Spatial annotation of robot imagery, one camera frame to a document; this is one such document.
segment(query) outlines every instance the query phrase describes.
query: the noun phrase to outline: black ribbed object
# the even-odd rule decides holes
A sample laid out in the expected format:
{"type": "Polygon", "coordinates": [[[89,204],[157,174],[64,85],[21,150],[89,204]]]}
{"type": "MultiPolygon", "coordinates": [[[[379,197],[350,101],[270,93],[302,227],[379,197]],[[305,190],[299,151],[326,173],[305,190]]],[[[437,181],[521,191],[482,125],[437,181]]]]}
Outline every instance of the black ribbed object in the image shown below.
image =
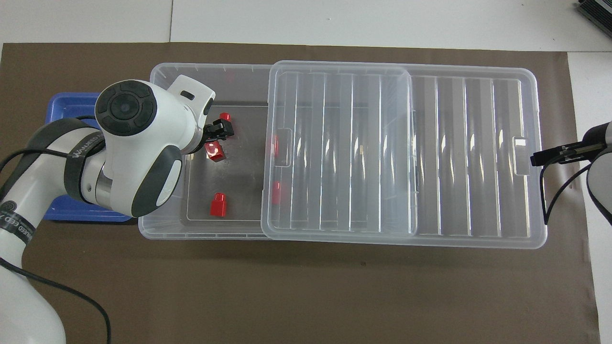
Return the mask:
{"type": "Polygon", "coordinates": [[[578,11],[612,37],[612,0],[578,1],[578,11]]]}

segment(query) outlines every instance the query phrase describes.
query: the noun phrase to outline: brown mat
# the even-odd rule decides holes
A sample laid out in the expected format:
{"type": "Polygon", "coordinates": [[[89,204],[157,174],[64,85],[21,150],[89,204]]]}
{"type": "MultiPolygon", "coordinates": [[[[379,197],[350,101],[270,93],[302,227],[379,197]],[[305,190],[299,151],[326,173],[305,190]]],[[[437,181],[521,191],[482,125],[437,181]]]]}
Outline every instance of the brown mat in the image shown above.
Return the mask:
{"type": "MultiPolygon", "coordinates": [[[[27,43],[2,52],[1,157],[43,124],[55,93],[148,80],[160,62],[524,67],[539,84],[543,145],[576,141],[566,53],[209,43],[27,43]]],[[[551,169],[548,191],[576,170],[551,169]]],[[[135,225],[43,221],[24,267],[99,301],[114,343],[599,342],[579,185],[557,203],[538,250],[149,241],[135,225]]],[[[89,304],[35,286],[69,343],[103,342],[103,321],[89,304]]]]}

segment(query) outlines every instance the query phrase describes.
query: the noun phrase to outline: blue tray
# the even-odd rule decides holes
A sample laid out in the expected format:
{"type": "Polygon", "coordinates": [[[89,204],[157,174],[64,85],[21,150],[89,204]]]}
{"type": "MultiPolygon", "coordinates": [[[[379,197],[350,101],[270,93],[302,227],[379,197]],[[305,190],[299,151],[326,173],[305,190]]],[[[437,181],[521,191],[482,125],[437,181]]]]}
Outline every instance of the blue tray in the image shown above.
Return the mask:
{"type": "MultiPolygon", "coordinates": [[[[99,93],[65,92],[54,95],[49,101],[45,123],[60,118],[93,115],[95,100],[99,93]]],[[[100,128],[93,119],[85,122],[93,127],[100,128]]],[[[64,195],[57,197],[51,203],[45,214],[45,220],[64,221],[93,221],[93,222],[124,222],[131,217],[118,212],[107,210],[96,204],[87,204],[64,195]]]]}

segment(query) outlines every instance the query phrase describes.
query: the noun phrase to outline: plastic container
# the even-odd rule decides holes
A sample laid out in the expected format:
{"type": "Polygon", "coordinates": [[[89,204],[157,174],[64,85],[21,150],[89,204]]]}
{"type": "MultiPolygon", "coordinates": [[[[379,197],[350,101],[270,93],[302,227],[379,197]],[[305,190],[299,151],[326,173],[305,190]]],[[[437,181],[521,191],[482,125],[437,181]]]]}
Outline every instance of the plastic container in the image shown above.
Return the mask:
{"type": "Polygon", "coordinates": [[[224,162],[241,166],[242,174],[189,157],[172,202],[140,218],[146,237],[261,239],[264,233],[302,241],[523,249],[546,241],[539,172],[529,164],[540,150],[537,86],[525,69],[162,64],[151,81],[167,87],[180,74],[215,89],[217,106],[242,106],[245,118],[258,117],[246,122],[248,141],[235,137],[231,144],[265,163],[262,170],[256,159],[242,165],[230,146],[224,162]],[[263,115],[255,108],[268,103],[263,134],[257,126],[263,115]],[[243,187],[260,173],[261,189],[256,182],[243,187]],[[217,188],[220,182],[225,185],[217,188]],[[226,192],[230,187],[241,192],[238,198],[226,192]],[[223,220],[200,214],[214,192],[228,195],[223,220]],[[230,214],[242,197],[261,202],[230,214]]]}
{"type": "MultiPolygon", "coordinates": [[[[60,118],[72,118],[94,114],[95,100],[99,93],[64,92],[54,95],[49,101],[45,123],[60,118]]],[[[99,128],[95,119],[85,122],[99,128]]],[[[96,204],[77,201],[68,195],[57,197],[43,217],[45,220],[91,221],[91,222],[124,222],[131,217],[107,210],[96,204]]]]}

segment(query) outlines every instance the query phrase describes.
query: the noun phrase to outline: translucent plastic box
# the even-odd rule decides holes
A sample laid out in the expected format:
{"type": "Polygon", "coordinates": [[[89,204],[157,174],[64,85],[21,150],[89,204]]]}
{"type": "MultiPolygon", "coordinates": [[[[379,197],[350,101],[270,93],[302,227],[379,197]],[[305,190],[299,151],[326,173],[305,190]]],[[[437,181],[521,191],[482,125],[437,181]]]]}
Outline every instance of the translucent plastic box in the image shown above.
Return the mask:
{"type": "Polygon", "coordinates": [[[540,247],[536,80],[524,69],[281,61],[161,64],[217,92],[228,158],[187,157],[151,239],[540,247]],[[215,192],[225,218],[209,216],[215,192]]]}

